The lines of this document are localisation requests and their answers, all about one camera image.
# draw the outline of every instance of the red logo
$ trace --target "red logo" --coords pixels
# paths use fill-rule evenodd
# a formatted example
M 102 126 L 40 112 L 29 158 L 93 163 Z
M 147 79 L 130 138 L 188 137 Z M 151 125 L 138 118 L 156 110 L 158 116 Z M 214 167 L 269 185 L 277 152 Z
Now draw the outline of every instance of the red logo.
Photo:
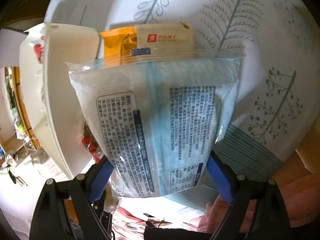
M 157 41 L 157 34 L 148 35 L 148 42 L 156 42 L 156 41 Z

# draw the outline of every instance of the red square logo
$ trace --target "red square logo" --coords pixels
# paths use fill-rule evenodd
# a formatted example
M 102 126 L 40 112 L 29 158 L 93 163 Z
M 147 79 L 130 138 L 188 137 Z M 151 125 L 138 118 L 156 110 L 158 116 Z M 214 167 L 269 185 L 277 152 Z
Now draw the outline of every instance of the red square logo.
M 157 41 L 157 34 L 148 35 L 148 42 L 156 42 L 156 41 Z

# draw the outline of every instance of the light blue package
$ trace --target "light blue package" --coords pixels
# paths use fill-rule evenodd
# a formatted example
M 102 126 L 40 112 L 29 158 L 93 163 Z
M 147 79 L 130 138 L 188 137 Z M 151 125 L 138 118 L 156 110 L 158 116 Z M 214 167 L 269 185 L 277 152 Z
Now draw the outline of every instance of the light blue package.
M 194 187 L 236 101 L 240 58 L 147 61 L 70 71 L 84 117 L 126 197 Z

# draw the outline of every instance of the metal screw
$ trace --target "metal screw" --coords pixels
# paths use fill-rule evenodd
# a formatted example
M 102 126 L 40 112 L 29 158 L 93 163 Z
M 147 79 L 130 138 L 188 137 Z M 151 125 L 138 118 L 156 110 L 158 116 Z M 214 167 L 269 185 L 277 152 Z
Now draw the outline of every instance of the metal screw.
M 270 185 L 275 185 L 275 184 L 276 184 L 276 182 L 275 182 L 274 179 L 268 179 L 268 183 L 269 183 Z
M 237 179 L 238 180 L 245 180 L 245 176 L 243 174 L 238 174 Z
M 48 185 L 51 185 L 51 184 L 53 183 L 53 179 L 47 179 L 46 183 L 47 183 Z
M 82 174 L 82 173 L 81 173 L 81 174 L 78 174 L 78 175 L 76 176 L 77 180 L 83 180 L 84 177 L 85 177 L 85 175 Z

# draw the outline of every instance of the nutrition label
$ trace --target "nutrition label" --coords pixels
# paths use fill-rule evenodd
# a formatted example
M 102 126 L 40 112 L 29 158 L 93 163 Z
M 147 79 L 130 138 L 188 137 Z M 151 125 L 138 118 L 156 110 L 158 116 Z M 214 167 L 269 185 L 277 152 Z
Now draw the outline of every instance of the nutrition label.
M 126 187 L 134 189 L 139 197 L 153 196 L 155 190 L 134 94 L 99 97 L 97 109 L 111 163 L 117 167 Z
M 171 193 L 197 185 L 203 163 L 174 169 L 171 171 Z
M 209 139 L 214 107 L 214 86 L 170 88 L 171 150 L 192 158 L 193 153 L 203 154 Z

